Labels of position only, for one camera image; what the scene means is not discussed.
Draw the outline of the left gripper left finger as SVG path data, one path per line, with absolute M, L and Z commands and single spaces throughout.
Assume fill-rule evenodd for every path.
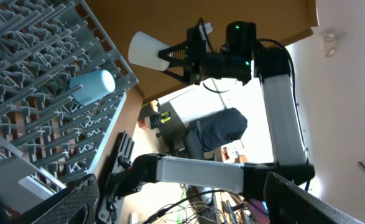
M 99 188 L 96 176 L 88 174 L 31 208 L 13 223 L 65 224 L 96 222 Z

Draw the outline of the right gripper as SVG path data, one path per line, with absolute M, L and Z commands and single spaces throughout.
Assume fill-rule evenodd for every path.
M 225 43 L 219 50 L 212 46 L 203 19 L 193 28 L 195 37 L 158 51 L 158 58 L 172 64 L 192 63 L 193 70 L 205 78 L 234 78 L 246 85 L 251 80 L 251 61 L 257 42 L 256 24 L 235 21 L 226 26 Z M 191 71 L 179 75 L 170 70 L 162 73 L 183 84 L 191 84 Z

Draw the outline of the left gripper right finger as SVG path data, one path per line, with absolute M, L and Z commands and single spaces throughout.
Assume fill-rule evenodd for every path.
M 264 199 L 271 224 L 360 224 L 275 172 L 267 174 Z

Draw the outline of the small white cup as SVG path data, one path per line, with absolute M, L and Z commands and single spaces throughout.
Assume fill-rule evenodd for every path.
M 134 65 L 164 71 L 169 62 L 158 57 L 158 52 L 169 48 L 163 42 L 139 31 L 131 40 L 128 50 L 128 61 Z

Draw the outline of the light blue cup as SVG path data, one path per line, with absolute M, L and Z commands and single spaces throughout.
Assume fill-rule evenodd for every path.
M 78 85 L 83 87 L 72 95 L 79 104 L 85 106 L 112 93 L 116 88 L 116 82 L 107 70 L 77 75 L 70 79 L 70 88 Z

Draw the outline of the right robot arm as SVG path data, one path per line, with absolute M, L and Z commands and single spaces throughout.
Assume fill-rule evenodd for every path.
M 226 42 L 212 47 L 202 21 L 187 30 L 184 42 L 169 47 L 138 32 L 132 38 L 129 61 L 170 75 L 183 68 L 176 79 L 199 84 L 207 78 L 234 78 L 247 84 L 261 82 L 274 161 L 268 164 L 225 164 L 161 154 L 143 154 L 134 162 L 116 159 L 115 174 L 105 183 L 97 217 L 103 223 L 118 219 L 118 200 L 134 194 L 146 183 L 176 182 L 205 187 L 207 192 L 228 191 L 246 199 L 263 199 L 268 173 L 275 172 L 296 184 L 310 181 L 315 170 L 308 163 L 295 101 L 295 73 L 289 52 L 277 41 L 270 47 L 256 36 L 253 22 L 236 21 L 226 28 Z

